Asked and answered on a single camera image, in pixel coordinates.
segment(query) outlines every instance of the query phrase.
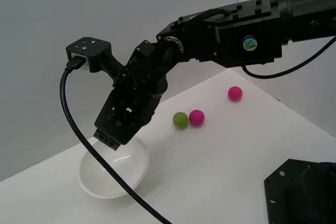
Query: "sticker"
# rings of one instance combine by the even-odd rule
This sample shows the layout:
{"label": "sticker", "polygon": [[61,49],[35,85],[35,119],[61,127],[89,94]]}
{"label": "sticker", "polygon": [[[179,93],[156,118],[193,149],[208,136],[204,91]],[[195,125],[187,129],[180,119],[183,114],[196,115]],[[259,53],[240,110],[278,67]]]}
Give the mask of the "sticker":
{"label": "sticker", "polygon": [[257,41],[255,39],[255,37],[253,36],[246,36],[243,39],[243,47],[246,51],[253,51],[254,49],[257,48]]}

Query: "gray wall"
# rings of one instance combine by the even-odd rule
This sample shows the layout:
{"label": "gray wall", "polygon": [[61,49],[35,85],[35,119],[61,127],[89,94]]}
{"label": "gray wall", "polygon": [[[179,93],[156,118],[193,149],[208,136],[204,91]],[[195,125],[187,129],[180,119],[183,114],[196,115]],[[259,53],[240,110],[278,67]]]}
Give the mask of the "gray wall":
{"label": "gray wall", "polygon": [[[0,0],[0,180],[75,144],[59,104],[65,47],[83,36],[110,41],[126,63],[142,40],[181,15],[237,0]],[[167,99],[222,71],[192,61],[168,76]],[[104,73],[74,72],[67,97],[76,122],[91,137],[111,80]]]}
{"label": "gray wall", "polygon": [[[274,63],[251,66],[258,74],[272,74],[291,68],[315,54],[331,38],[290,43],[282,48],[283,57]],[[336,45],[304,68],[272,80],[257,80],[239,73],[278,98],[309,121],[336,136]]]}

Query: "black cable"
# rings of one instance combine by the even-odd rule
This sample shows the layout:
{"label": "black cable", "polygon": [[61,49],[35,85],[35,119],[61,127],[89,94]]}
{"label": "black cable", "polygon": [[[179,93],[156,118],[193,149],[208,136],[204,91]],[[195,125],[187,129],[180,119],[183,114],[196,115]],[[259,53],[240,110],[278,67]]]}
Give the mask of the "black cable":
{"label": "black cable", "polygon": [[232,12],[230,12],[229,10],[223,9],[223,8],[209,9],[209,10],[206,10],[205,12],[198,14],[197,16],[193,17],[191,20],[186,22],[183,28],[184,29],[192,28],[195,25],[197,25],[199,22],[207,18],[213,17],[215,15],[218,15],[218,14],[230,15],[232,14]]}
{"label": "black cable", "polygon": [[336,37],[333,37],[331,39],[331,41],[329,41],[324,47],[322,47],[316,54],[314,54],[312,57],[310,57],[309,59],[305,60],[304,62],[298,64],[297,66],[290,68],[288,70],[285,70],[283,72],[279,72],[279,73],[275,73],[275,74],[270,74],[267,76],[260,76],[258,74],[255,73],[251,73],[250,71],[247,70],[246,66],[242,66],[241,68],[243,69],[243,71],[254,78],[257,79],[273,79],[273,78],[277,78],[277,77],[281,77],[281,76],[285,76],[289,73],[292,73],[302,67],[304,67],[305,65],[307,65],[308,63],[312,62],[313,60],[315,60],[317,57],[319,57],[324,51],[326,51],[334,42],[336,41]]}
{"label": "black cable", "polygon": [[154,208],[152,208],[146,201],[144,201],[119,175],[115,170],[105,161],[105,159],[99,155],[99,153],[92,147],[92,145],[87,141],[85,136],[80,132],[76,123],[74,122],[71,113],[68,108],[67,99],[65,95],[65,85],[68,78],[68,75],[74,70],[80,68],[85,63],[85,58],[73,57],[67,64],[67,68],[64,70],[64,73],[61,78],[59,86],[59,94],[61,99],[62,109],[64,111],[65,117],[68,120],[70,127],[73,132],[76,134],[81,143],[89,151],[89,153],[106,169],[106,171],[118,182],[118,184],[144,209],[146,209],[152,216],[159,220],[163,224],[172,224],[167,219],[165,219],[161,214],[159,214]]}

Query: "magenta ball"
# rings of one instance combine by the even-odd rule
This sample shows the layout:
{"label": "magenta ball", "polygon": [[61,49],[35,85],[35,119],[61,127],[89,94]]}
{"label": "magenta ball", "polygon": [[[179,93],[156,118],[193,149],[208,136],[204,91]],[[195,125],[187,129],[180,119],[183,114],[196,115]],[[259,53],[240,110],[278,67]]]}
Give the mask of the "magenta ball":
{"label": "magenta ball", "polygon": [[204,113],[200,110],[193,110],[189,114],[189,121],[193,126],[200,126],[204,122]]}
{"label": "magenta ball", "polygon": [[231,87],[227,95],[232,101],[239,101],[243,96],[243,91],[240,87]]}

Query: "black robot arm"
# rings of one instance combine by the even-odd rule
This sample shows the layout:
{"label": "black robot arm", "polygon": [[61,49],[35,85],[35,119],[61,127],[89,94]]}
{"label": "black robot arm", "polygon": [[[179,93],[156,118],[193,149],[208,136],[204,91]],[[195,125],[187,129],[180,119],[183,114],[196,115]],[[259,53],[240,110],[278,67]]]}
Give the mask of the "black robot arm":
{"label": "black robot arm", "polygon": [[105,71],[114,89],[103,106],[94,136],[116,150],[148,124],[167,90],[166,74],[196,59],[223,67],[274,62],[281,46],[336,35],[336,0],[250,0],[178,18],[143,41],[126,66],[109,42],[81,38],[67,47],[69,60],[85,57],[90,72]]}

